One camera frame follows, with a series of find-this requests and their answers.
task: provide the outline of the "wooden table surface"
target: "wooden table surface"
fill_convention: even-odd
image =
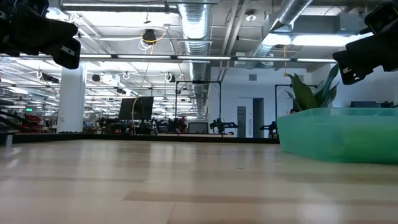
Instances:
[[[0,149],[1,224],[398,223],[398,167],[278,145],[62,141]]]

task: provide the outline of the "teal plastic bin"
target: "teal plastic bin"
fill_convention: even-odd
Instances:
[[[398,164],[398,110],[317,108],[277,120],[284,152],[332,162]]]

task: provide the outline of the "white column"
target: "white column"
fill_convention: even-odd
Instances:
[[[82,132],[87,71],[85,64],[75,70],[62,68],[57,132]]]

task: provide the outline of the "black computer monitor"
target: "black computer monitor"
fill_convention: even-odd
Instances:
[[[132,119],[132,106],[135,98],[126,98],[122,100],[120,106],[119,119]],[[154,106],[153,97],[139,97],[134,106],[134,120],[152,119],[152,109]]]

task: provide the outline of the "desk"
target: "desk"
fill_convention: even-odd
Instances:
[[[178,136],[178,137],[201,137],[201,138],[222,138],[222,134],[174,134],[174,133],[158,133],[158,136]],[[236,138],[235,135],[224,134],[224,138]]]

